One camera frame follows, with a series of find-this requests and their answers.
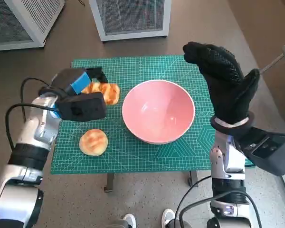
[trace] white sneaker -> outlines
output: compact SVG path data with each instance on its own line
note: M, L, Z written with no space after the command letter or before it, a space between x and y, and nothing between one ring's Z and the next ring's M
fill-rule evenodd
M136 219L133 214L126 214L123 220L127 221L132 228L136 228Z
M175 218L175 213L171 209L166 209L161 217L161 228L165 228L166 225Z

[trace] pastry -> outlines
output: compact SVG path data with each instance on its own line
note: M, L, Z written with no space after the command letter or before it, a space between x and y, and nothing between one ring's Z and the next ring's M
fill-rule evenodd
M108 138L103 131L92 129L81 136L79 148L86 155L99 156L105 152L108 143Z
M81 92L84 94L101 92L107 105L115 105L119 99L120 89L118 85L114 83L91 82L90 85Z

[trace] table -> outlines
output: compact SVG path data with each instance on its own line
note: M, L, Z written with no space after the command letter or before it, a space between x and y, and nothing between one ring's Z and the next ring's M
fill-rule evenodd
M102 120L78 123L62 121L56 141L52 174L108 173L107 190L113 186L114 173L154 171L196 171L210 169L209 151L214 129L209 124L214 114L207 84L195 64L183 56L118 57L77 59L74 68L102 67L108 81L121 89L118 104L107 108ZM165 79L184 87L193 98L195 119L192 127L178 140L166 145L140 141L126 128L122 103L137 84L150 79ZM87 130L101 129L109 139L106 152L99 157L84 155L79 139Z

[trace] metal mesh panel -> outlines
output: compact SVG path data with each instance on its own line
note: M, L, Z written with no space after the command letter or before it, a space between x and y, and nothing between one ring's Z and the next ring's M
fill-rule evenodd
M32 41L32 39L4 0L0 0L0 43L13 41Z
M162 30L164 0L96 0L106 35Z
M57 12L61 2L59 0L21 0L40 32L46 32L47 27Z

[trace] floor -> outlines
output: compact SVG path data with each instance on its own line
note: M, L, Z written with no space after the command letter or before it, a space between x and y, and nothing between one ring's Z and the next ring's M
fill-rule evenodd
M227 0L173 0L170 33L166 39L146 38L109 42L103 45L95 28L91 10L75 0L66 7L48 37L44 49L0 52L0 171L10 149L4 131L4 113L18 102L19 85L28 76L49 81L59 70L70 67L74 58L182 54L182 46L194 40L224 46L233 52L244 73L257 67L242 31ZM26 101L37 95L37 83L25 90ZM251 104L256 126L285 132L273 99L264 81ZM22 126L20 111L11 118L14 140ZM165 208L176 209L187 191L187 173L118 174L115 191L104 194L105 175L50 175L50 160L44 168L41 189L45 192L37 228L101 227L131 212L138 227L160 227ZM209 171L198 172L198 177ZM260 169L247 170L247 189L256 201L263 227L285 227L285 190L279 178ZM211 196L211 182L206 181L190 194L189 202ZM192 227L205 227L212 217L204 204L186 216Z

